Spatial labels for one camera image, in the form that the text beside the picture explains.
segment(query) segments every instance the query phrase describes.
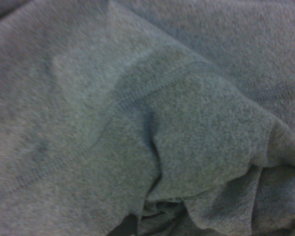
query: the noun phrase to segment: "wrinkled cloth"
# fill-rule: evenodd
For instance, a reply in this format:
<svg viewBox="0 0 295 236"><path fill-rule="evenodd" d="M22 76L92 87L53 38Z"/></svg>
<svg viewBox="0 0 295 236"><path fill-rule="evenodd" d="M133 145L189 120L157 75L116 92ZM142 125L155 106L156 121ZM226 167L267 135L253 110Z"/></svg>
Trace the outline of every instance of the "wrinkled cloth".
<svg viewBox="0 0 295 236"><path fill-rule="evenodd" d="M32 0L0 20L0 236L295 236L295 1Z"/></svg>

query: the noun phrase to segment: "gray fleece fabric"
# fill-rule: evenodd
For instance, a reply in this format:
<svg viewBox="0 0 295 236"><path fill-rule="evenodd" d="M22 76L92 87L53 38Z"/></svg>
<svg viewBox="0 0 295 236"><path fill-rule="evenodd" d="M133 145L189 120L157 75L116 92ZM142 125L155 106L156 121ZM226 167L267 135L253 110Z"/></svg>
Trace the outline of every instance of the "gray fleece fabric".
<svg viewBox="0 0 295 236"><path fill-rule="evenodd" d="M0 19L0 236L106 235L295 236L295 0Z"/></svg>

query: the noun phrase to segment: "fleece texture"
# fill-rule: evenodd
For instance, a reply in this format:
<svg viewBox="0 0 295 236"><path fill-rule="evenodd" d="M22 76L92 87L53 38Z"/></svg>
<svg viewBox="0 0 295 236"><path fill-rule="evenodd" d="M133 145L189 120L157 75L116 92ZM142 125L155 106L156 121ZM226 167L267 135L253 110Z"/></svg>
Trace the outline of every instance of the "fleece texture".
<svg viewBox="0 0 295 236"><path fill-rule="evenodd" d="M295 1L0 19L0 236L47 235L295 236Z"/></svg>

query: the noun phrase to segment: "garment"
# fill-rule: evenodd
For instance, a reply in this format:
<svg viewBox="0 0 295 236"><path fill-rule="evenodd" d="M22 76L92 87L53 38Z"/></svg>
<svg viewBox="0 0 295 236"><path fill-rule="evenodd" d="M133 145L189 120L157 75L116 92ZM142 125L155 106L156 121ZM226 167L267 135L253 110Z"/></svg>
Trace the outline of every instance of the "garment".
<svg viewBox="0 0 295 236"><path fill-rule="evenodd" d="M46 235L295 236L295 1L0 19L0 236Z"/></svg>

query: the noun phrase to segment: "gray cloth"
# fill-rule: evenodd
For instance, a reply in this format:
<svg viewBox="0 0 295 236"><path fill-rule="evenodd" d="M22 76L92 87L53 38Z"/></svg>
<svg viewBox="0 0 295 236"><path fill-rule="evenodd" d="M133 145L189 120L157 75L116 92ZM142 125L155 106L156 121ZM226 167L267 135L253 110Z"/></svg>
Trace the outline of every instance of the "gray cloth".
<svg viewBox="0 0 295 236"><path fill-rule="evenodd" d="M0 0L0 15L11 11L29 0Z"/></svg>
<svg viewBox="0 0 295 236"><path fill-rule="evenodd" d="M0 236L134 219L295 236L294 1L34 0L0 21Z"/></svg>

